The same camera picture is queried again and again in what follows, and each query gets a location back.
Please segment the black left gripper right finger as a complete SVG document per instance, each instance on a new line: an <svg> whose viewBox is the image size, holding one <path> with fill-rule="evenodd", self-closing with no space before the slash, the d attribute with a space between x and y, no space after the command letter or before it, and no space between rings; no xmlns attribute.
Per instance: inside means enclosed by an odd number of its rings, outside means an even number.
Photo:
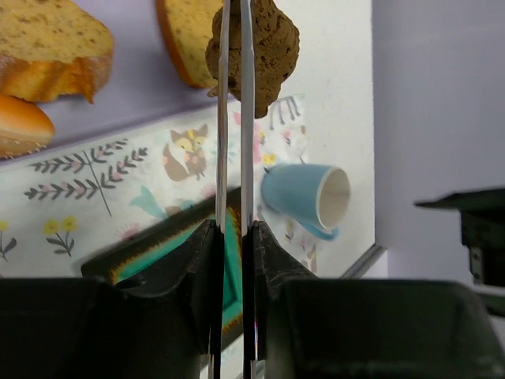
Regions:
<svg viewBox="0 0 505 379"><path fill-rule="evenodd" d="M258 357L269 378L501 378L485 300L460 283L321 279L254 225Z"/></svg>

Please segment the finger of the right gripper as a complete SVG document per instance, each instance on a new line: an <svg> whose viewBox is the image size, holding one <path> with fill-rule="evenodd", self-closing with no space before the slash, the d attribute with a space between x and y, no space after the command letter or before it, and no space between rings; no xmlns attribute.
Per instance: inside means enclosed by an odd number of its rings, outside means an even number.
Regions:
<svg viewBox="0 0 505 379"><path fill-rule="evenodd" d="M417 201L414 205L458 211L461 244L469 252L469 271L473 282L488 287L504 287L503 189L453 193L433 201Z"/></svg>

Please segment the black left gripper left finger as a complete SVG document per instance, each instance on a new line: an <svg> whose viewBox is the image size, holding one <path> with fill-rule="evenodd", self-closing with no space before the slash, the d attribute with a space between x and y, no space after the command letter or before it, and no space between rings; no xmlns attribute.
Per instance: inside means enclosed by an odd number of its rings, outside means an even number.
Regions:
<svg viewBox="0 0 505 379"><path fill-rule="evenodd" d="M3 279L4 378L197 378L208 349L214 223L112 285Z"/></svg>

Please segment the metal serving tongs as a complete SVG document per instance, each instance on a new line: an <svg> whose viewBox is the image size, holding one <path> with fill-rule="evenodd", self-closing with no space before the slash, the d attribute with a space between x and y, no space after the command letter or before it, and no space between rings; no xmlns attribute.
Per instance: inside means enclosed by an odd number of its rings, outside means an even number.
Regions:
<svg viewBox="0 0 505 379"><path fill-rule="evenodd" d="M218 228L218 261L224 262L226 223L228 92L230 26L234 4L223 3L218 60L218 132L215 195L215 222ZM253 12L250 1L238 2L241 37L241 268L243 301L243 378L256 377L256 300L253 246L253 134L255 120L255 53Z"/></svg>

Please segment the brown chocolate croissant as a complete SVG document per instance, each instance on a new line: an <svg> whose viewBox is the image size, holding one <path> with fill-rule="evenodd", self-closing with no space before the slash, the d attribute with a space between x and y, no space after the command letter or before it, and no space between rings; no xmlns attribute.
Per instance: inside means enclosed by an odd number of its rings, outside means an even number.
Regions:
<svg viewBox="0 0 505 379"><path fill-rule="evenodd" d="M255 118L267 115L279 96L282 83L293 73L299 55L299 31L272 0L252 3L252 32L255 55ZM228 89L241 100L241 14L240 3L231 2L229 27Z"/></svg>

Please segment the sugared bread roll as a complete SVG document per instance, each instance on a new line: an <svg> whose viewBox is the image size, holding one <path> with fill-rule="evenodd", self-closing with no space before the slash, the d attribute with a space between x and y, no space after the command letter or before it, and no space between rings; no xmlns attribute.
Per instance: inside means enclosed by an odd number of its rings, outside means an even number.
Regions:
<svg viewBox="0 0 505 379"><path fill-rule="evenodd" d="M45 149L54 124L34 103L1 95L1 157L15 158Z"/></svg>

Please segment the bread slice left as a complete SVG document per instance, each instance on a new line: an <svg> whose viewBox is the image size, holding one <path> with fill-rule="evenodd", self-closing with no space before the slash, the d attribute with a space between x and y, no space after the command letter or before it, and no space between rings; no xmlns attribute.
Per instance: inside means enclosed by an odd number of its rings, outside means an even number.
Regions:
<svg viewBox="0 0 505 379"><path fill-rule="evenodd" d="M109 81L114 37L72 1L1 3L1 93L30 102L82 95Z"/></svg>

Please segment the bread slice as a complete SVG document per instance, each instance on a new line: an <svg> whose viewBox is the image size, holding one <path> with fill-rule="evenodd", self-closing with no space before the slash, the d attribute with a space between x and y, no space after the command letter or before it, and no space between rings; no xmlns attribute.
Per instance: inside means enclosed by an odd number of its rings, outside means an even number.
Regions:
<svg viewBox="0 0 505 379"><path fill-rule="evenodd" d="M82 95L109 81L114 37L72 1L1 3L1 93L30 102Z"/></svg>
<svg viewBox="0 0 505 379"><path fill-rule="evenodd" d="M191 88L213 88L206 49L212 37L212 21L221 0L156 0L163 41L181 80Z"/></svg>

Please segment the bread slice right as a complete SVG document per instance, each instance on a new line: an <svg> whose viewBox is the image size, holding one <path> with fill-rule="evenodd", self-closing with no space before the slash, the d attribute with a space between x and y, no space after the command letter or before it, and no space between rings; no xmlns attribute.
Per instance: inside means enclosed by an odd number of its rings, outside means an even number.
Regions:
<svg viewBox="0 0 505 379"><path fill-rule="evenodd" d="M212 21L221 0L156 0L163 41L181 80L191 88L213 88L206 49L212 37Z"/></svg>

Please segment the animal pattern placemat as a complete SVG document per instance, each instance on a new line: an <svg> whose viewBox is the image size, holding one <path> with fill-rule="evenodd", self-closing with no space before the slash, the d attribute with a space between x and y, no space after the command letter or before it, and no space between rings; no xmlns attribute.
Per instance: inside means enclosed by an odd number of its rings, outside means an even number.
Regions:
<svg viewBox="0 0 505 379"><path fill-rule="evenodd" d="M1 274L76 276L88 258L216 191L217 111L1 168Z"/></svg>

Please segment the light blue mug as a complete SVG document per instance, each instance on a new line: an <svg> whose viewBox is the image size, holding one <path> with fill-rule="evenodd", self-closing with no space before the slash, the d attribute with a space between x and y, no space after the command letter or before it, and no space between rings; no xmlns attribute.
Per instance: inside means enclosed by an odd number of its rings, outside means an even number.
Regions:
<svg viewBox="0 0 505 379"><path fill-rule="evenodd" d="M351 198L347 173L323 164L283 164L266 173L260 186L264 203L291 217L319 239L333 241Z"/></svg>

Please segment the purple tray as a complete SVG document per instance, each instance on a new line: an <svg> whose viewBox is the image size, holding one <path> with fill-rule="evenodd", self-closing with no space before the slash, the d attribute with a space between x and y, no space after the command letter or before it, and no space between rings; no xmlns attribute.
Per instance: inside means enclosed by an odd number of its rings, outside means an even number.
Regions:
<svg viewBox="0 0 505 379"><path fill-rule="evenodd" d="M120 133L157 116L214 103L210 88L191 88L178 76L163 41L155 1L72 2L101 21L114 37L110 79L91 103L82 95L59 96L45 103L22 99L48 116L54 137L45 149L33 154L1 157L2 166Z"/></svg>

